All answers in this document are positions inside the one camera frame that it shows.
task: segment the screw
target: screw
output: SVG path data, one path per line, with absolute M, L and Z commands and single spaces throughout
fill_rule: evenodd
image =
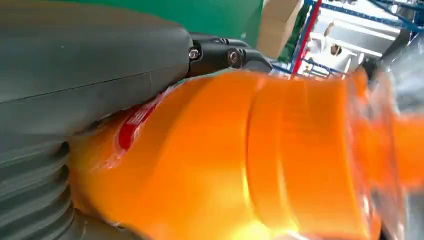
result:
M 237 53 L 235 50 L 230 50 L 227 56 L 230 64 L 234 64 L 235 62 L 237 62 Z
M 200 55 L 199 50 L 197 50 L 196 48 L 192 48 L 190 49 L 190 51 L 188 51 L 188 58 L 191 60 L 197 59 L 199 55 Z

